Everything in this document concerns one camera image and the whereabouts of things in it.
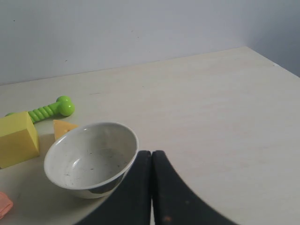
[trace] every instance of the yellow triangle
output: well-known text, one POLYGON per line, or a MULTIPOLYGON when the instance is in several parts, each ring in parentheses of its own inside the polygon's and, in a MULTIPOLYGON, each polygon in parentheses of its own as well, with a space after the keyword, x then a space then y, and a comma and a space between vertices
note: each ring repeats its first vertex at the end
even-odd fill
POLYGON ((66 132, 78 127, 76 124, 68 123, 62 120, 53 120, 54 127, 54 137, 55 139, 59 139, 66 132))

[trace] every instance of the white bowl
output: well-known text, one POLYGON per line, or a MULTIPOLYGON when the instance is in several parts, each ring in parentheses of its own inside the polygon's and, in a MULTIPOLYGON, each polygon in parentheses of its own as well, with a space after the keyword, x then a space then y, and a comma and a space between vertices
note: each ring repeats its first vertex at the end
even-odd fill
POLYGON ((81 198, 110 194, 122 181, 138 152, 128 127, 112 122, 75 128, 48 150, 44 170, 55 185, 81 198))

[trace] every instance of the white table surface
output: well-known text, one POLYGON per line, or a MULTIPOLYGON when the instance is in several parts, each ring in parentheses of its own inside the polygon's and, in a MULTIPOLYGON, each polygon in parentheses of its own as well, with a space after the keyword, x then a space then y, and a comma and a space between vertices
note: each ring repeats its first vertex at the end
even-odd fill
MULTIPOLYGON (((300 79, 251 49, 0 86, 0 115, 61 95, 76 107, 65 121, 128 125, 141 150, 164 150, 184 181, 233 221, 299 223, 300 79)), ((0 191, 15 202, 1 224, 68 224, 99 205, 41 182, 52 120, 36 128, 42 156, 0 170, 0 191)))

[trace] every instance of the white wall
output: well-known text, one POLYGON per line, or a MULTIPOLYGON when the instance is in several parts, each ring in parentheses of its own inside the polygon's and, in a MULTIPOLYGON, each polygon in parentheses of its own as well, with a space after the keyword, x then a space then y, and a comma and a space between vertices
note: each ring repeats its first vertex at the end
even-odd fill
POLYGON ((300 75, 299 0, 0 0, 0 83, 248 45, 300 75))

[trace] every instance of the green dumbbell toy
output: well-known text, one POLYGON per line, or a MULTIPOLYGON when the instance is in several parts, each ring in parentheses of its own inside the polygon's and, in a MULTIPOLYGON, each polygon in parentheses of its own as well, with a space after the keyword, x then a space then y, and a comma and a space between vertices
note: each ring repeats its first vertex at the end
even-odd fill
POLYGON ((74 112, 75 107, 68 96, 60 96, 55 103, 28 111, 33 123, 47 119, 52 116, 63 115, 70 116, 74 112))

